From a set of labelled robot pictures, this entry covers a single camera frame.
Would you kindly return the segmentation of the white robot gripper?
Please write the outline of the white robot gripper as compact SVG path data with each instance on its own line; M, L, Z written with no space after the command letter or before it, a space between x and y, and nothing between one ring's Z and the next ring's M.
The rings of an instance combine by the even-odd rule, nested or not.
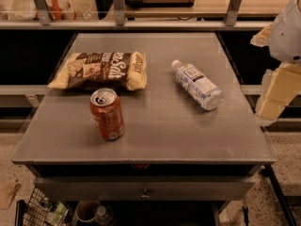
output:
M263 28L250 41L258 47L269 46L271 57L281 61L278 68L267 70L263 75L261 96L255 108L261 121L275 121L301 91L300 2L290 0L273 24Z

